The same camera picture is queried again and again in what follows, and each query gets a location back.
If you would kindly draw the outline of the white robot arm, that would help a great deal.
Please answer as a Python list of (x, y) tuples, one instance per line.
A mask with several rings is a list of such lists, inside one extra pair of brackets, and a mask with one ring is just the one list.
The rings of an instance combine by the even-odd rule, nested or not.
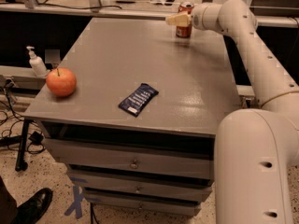
[(166, 23), (231, 37), (258, 106), (219, 125), (214, 147), (217, 224), (293, 224), (288, 169), (299, 164), (299, 86), (256, 32), (241, 0), (203, 3)]

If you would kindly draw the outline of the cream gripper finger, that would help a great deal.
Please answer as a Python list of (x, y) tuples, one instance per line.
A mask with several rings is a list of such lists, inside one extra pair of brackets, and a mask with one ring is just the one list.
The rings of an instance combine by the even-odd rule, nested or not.
[(165, 18), (168, 25), (188, 27), (192, 23), (192, 18), (187, 12), (180, 12)]

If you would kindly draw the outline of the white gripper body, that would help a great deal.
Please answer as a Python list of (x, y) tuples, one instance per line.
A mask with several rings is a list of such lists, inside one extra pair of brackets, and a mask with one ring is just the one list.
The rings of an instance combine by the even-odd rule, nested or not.
[(220, 4), (203, 3), (196, 6), (191, 13), (192, 27), (198, 30), (210, 30), (222, 34), (219, 22)]

